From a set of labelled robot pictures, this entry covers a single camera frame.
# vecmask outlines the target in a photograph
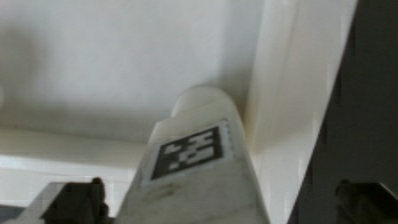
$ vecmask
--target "white ceiling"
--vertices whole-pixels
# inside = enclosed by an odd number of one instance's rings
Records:
[[[181,92],[245,104],[263,0],[4,0],[0,124],[146,141]]]

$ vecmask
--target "black object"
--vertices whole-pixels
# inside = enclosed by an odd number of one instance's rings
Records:
[[[46,224],[103,224],[109,221],[105,186],[100,178],[91,183],[68,183],[41,216]]]
[[[11,219],[16,219],[25,208],[0,205],[0,224],[6,223]]]
[[[398,200],[380,183],[350,183],[343,180],[336,195],[338,223],[398,223]]]

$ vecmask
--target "white wall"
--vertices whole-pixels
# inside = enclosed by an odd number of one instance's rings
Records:
[[[272,224],[286,223],[295,205],[356,3],[270,0],[265,4],[245,125]]]
[[[245,103],[263,0],[4,0],[0,125],[146,141],[176,97]]]

